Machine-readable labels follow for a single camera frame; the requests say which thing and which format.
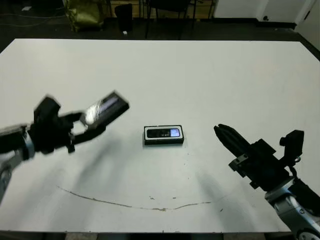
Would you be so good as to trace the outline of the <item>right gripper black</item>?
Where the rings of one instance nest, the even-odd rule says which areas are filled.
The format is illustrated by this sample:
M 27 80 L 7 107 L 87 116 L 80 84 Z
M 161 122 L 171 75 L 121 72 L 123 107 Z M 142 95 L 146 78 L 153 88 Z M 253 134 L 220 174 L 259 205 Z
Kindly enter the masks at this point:
M 253 189 L 269 192 L 290 178 L 289 172 L 274 156 L 276 151 L 263 139 L 250 144 L 225 124 L 214 126 L 213 130 L 222 145 L 237 157 L 229 167 L 241 177 L 248 177 Z

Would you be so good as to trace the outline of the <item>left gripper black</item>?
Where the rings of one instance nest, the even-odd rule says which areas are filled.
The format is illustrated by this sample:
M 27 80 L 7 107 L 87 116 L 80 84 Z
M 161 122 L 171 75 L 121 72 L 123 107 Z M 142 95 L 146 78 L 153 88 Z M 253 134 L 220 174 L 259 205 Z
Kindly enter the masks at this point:
M 29 129 L 34 151 L 47 155 L 66 147 L 70 154 L 75 151 L 74 145 L 88 142 L 105 132 L 106 126 L 101 125 L 73 135 L 74 122 L 79 121 L 82 114 L 81 111 L 73 111 L 59 116 L 56 111 L 35 110 Z

